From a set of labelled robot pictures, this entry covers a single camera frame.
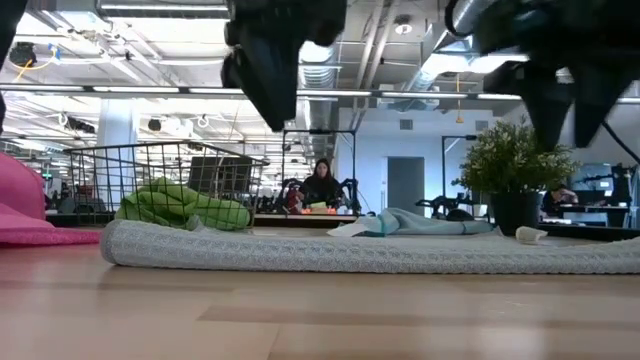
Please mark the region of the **grey microfiber towel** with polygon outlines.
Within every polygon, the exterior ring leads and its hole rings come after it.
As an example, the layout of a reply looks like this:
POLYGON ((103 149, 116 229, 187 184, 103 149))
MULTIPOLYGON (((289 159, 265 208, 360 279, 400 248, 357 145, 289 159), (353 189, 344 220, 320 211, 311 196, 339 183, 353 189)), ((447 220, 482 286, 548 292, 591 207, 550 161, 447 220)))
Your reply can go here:
POLYGON ((461 236, 263 236, 115 220, 100 239, 114 265, 215 271, 382 274, 640 275, 640 237, 526 244, 494 232, 461 236))

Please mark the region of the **grey door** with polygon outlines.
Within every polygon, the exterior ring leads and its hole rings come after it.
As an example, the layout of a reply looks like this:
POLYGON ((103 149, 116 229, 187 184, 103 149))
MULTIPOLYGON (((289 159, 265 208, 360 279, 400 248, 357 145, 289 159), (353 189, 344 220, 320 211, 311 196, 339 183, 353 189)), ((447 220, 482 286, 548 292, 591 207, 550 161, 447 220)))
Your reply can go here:
POLYGON ((424 159, 389 157, 387 177, 387 207, 423 216, 424 208, 417 206, 416 202, 424 199, 424 159))

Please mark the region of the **black metal frame stand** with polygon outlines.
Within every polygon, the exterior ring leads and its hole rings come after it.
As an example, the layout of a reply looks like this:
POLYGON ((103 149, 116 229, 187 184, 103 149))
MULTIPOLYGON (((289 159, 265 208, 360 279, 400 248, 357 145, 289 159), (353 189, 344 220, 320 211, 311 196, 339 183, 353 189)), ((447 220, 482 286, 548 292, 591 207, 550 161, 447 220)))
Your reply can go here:
MULTIPOLYGON (((336 136, 336 137, 340 137, 341 135, 344 134, 348 134, 351 136, 352 138, 352 142, 348 143, 348 145, 351 146, 351 176, 350 177, 346 177, 343 180, 338 180, 335 176, 335 172, 333 169, 333 165, 332 162, 327 158, 327 157, 323 157, 326 158, 329 161, 330 167, 331 167, 331 172, 333 177, 341 184, 345 179, 356 179, 356 132, 353 130, 326 130, 326 129, 311 129, 311 130, 285 130, 283 135, 282 135, 282 147, 285 147, 286 145, 286 138, 290 133, 296 133, 296 134, 304 134, 307 135, 309 139, 312 139, 313 137, 329 137, 329 136, 336 136)), ((297 178, 297 180, 301 181, 303 183, 303 181, 311 176, 314 172, 314 168, 316 165, 316 162, 319 160, 315 160, 313 163, 313 168, 311 170, 311 174, 306 176, 303 180, 299 180, 297 178)), ((282 189, 282 185, 283 185, 283 181, 287 180, 285 178, 282 178, 282 182, 281 182, 281 189, 282 189)), ((319 215, 339 215, 340 214, 340 209, 344 208, 345 212, 349 215, 353 215, 351 213, 350 210, 348 210, 343 204, 342 204, 342 200, 340 201, 340 206, 337 209, 334 208, 329 208, 327 207, 324 203, 312 203, 309 204, 307 201, 302 201, 303 204, 303 210, 302 210, 302 214, 301 215, 310 215, 310 214, 319 214, 319 215)))

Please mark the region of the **distant dark monitor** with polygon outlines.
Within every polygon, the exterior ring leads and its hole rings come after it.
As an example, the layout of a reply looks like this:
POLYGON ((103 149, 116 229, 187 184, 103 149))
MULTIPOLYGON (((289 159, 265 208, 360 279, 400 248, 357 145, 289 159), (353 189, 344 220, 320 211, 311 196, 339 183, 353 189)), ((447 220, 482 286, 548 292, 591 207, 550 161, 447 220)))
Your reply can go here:
POLYGON ((240 157, 194 157, 188 187, 209 196, 247 193, 251 184, 252 160, 240 157))

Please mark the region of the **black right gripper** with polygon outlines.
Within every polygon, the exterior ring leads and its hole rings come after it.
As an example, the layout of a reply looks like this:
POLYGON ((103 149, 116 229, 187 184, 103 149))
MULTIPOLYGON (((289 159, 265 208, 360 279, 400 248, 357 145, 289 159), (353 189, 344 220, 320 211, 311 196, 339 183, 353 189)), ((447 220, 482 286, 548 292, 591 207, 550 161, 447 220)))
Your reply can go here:
POLYGON ((526 60, 508 60, 485 77, 487 93, 519 95, 544 151, 559 142, 572 95, 556 73, 573 79, 574 144, 587 148, 617 99, 640 78, 640 29, 514 29, 482 35, 484 55, 515 48, 526 60))

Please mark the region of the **pink microfiber towel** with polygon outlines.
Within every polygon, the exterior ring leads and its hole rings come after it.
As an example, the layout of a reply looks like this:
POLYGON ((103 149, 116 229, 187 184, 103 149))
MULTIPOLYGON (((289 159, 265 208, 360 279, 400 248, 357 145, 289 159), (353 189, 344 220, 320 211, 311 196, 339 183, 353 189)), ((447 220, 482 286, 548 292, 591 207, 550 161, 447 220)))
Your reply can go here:
POLYGON ((0 153, 0 246, 98 244, 100 233, 56 228, 46 220, 44 180, 0 153))

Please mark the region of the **silver ventilation duct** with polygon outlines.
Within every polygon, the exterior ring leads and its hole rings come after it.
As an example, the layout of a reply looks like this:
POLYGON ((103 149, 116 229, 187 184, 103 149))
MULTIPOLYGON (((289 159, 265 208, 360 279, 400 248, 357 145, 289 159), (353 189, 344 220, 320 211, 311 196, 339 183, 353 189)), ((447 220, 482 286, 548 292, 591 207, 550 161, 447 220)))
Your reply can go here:
POLYGON ((460 76, 470 89, 497 67, 444 27, 448 0, 302 0, 317 14, 345 21, 333 45, 310 42, 300 53, 304 88, 389 88, 425 91, 454 88, 460 76))

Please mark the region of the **artificial plant in black pot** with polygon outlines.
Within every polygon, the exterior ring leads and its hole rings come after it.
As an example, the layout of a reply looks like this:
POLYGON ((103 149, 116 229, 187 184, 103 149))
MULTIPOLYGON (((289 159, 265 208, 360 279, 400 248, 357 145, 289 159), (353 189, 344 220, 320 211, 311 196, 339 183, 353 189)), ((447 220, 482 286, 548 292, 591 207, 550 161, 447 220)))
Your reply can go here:
POLYGON ((495 225, 513 236, 538 225, 543 193, 578 167, 569 147, 545 150, 532 126, 499 121, 476 136, 452 183, 487 196, 495 225))

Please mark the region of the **black ceiling device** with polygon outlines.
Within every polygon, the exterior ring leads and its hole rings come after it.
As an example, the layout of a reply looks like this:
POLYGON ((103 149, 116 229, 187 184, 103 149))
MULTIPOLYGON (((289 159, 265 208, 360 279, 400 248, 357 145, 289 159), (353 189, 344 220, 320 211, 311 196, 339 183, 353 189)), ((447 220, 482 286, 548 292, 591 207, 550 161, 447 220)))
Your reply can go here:
POLYGON ((32 42, 16 42, 9 52, 9 61, 18 67, 33 67, 37 63, 32 42))

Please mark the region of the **person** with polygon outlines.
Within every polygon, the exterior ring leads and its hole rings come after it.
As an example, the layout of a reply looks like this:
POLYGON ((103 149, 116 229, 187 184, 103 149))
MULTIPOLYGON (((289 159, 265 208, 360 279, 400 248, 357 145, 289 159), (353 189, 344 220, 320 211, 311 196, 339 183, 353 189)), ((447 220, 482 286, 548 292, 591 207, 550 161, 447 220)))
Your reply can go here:
POLYGON ((549 218, 561 218, 560 208, 565 204, 578 204, 578 196, 564 184, 547 190, 542 198, 541 211, 549 218))
POLYGON ((316 162, 313 174, 303 181, 296 195, 299 200, 309 204, 324 203, 329 208, 337 209, 344 192, 332 175, 329 161, 321 158, 316 162))

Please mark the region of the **light blue microfiber towel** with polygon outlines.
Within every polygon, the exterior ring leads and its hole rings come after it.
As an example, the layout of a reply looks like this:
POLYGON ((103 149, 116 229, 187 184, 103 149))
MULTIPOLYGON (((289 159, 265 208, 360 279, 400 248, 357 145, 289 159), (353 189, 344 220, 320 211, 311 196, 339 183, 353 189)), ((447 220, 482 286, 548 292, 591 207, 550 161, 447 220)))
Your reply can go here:
POLYGON ((475 235, 493 231, 490 223, 476 220, 447 221, 406 210, 388 208, 379 215, 359 217, 351 224, 329 230, 332 237, 386 237, 389 235, 475 235))

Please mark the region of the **green microfiber towel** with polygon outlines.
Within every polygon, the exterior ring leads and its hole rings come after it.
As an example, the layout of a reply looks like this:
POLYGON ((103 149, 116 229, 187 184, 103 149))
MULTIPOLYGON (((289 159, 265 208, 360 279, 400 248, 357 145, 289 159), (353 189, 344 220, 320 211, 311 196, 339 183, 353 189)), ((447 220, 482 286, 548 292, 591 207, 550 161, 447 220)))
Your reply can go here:
POLYGON ((123 197, 115 218, 181 229, 194 229, 199 220, 209 228, 235 231, 249 227, 251 212, 237 201, 210 197, 161 177, 123 197))

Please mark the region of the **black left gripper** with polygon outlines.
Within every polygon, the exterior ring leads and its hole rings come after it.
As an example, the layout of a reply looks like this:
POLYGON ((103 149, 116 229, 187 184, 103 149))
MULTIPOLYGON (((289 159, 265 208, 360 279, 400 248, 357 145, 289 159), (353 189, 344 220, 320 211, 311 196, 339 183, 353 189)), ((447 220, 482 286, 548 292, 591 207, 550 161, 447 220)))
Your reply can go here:
POLYGON ((222 86, 240 89, 268 127, 296 116, 301 41, 329 47, 344 30, 347 0, 227 0, 222 86))

